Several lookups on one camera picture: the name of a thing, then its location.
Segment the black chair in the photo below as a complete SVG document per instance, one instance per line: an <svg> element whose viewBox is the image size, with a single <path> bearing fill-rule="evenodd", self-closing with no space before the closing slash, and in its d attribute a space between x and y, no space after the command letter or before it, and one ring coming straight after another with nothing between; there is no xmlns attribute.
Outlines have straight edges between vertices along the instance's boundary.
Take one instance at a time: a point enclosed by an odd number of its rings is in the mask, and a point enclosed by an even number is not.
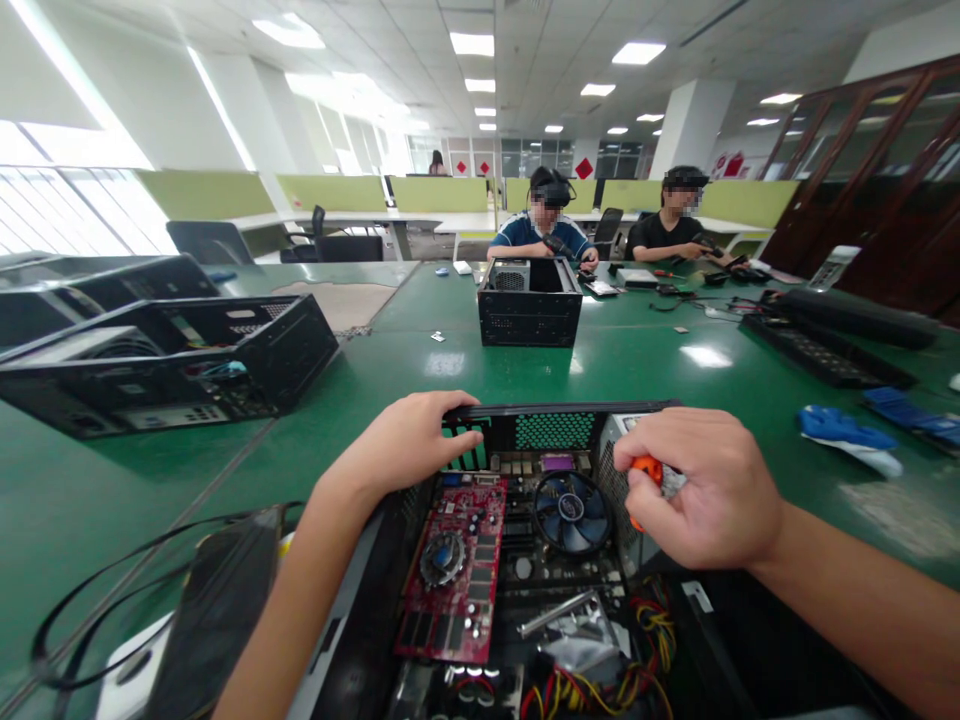
<svg viewBox="0 0 960 720"><path fill-rule="evenodd" d="M193 255L201 265L255 265L250 248L230 222L171 220L167 232L181 255Z"/></svg>
<svg viewBox="0 0 960 720"><path fill-rule="evenodd" d="M591 235L601 260L610 259L610 251L614 244L620 240L621 220L623 220L623 210L607 208L603 211L603 216L597 223L597 231Z"/></svg>
<svg viewBox="0 0 960 720"><path fill-rule="evenodd" d="M323 234L326 210L317 205L313 208L311 227L313 232L287 233L291 247L280 251L282 263L316 262L381 262L383 240L379 235L329 235ZM298 243L293 238L304 237L310 243Z"/></svg>

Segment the orange screwdriver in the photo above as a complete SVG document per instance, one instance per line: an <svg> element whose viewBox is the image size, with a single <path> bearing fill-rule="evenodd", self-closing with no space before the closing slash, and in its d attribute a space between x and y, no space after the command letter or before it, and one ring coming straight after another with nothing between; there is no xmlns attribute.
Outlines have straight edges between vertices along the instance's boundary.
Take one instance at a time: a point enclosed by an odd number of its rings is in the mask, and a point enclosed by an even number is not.
<svg viewBox="0 0 960 720"><path fill-rule="evenodd" d="M653 457L653 455L644 455L643 457L637 458L630 467L643 470L650 476L650 479L657 484L657 487L663 486L663 463ZM646 532L635 518L630 518L630 524L633 525L634 529L640 532Z"/></svg>

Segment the vr headset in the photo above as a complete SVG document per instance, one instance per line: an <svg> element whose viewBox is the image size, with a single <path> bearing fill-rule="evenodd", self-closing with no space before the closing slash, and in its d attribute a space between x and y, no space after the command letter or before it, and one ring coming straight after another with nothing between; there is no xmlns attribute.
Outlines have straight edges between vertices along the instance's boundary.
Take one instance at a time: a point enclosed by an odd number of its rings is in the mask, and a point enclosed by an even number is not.
<svg viewBox="0 0 960 720"><path fill-rule="evenodd" d="M550 208L566 207L571 200L576 199L577 191L567 180L556 170L550 171L550 179L530 189L530 199L542 200L543 204Z"/></svg>

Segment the black t-shirt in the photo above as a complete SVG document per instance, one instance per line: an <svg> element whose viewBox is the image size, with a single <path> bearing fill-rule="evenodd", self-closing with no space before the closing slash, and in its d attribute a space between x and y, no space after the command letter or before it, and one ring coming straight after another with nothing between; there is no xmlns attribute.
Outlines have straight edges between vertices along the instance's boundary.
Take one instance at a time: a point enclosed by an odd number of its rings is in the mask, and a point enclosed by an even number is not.
<svg viewBox="0 0 960 720"><path fill-rule="evenodd" d="M646 248L670 247L692 242L697 233L703 232L703 225L699 221L684 215L677 226L667 232L660 222L660 213L644 218L630 228L627 236L627 250L625 260L633 260L633 249L642 245Z"/></svg>

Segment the man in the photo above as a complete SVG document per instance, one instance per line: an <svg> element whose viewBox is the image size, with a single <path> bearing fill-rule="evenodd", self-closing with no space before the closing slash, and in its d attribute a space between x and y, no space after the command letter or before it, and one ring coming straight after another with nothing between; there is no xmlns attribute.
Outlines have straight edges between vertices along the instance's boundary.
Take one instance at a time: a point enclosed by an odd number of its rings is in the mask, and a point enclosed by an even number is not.
<svg viewBox="0 0 960 720"><path fill-rule="evenodd" d="M214 720L283 720L367 518L389 492L431 476L481 442L443 436L465 392L410 395L386 408L317 481ZM687 476L670 500L635 458ZM960 594L780 497L753 435L720 410L648 415L613 449L626 509L674 560L744 568L914 712L957 717ZM396 598L383 598L384 612Z"/></svg>
<svg viewBox="0 0 960 720"><path fill-rule="evenodd" d="M600 254L587 240L583 230L566 215L570 202L570 184L554 170L538 167L530 176L530 209L507 220L490 243L487 260L496 257L553 257L543 243L544 235L553 235L580 261L580 267L593 272Z"/></svg>
<svg viewBox="0 0 960 720"><path fill-rule="evenodd" d="M708 182L710 178L692 165L678 165L668 170L660 190L660 212L630 228L624 259L658 262L679 255L696 260L706 253L706 248L693 242L697 233L703 232L703 225L688 217L686 211L699 201ZM730 253L724 253L721 258L710 255L709 259L720 266L733 261Z"/></svg>

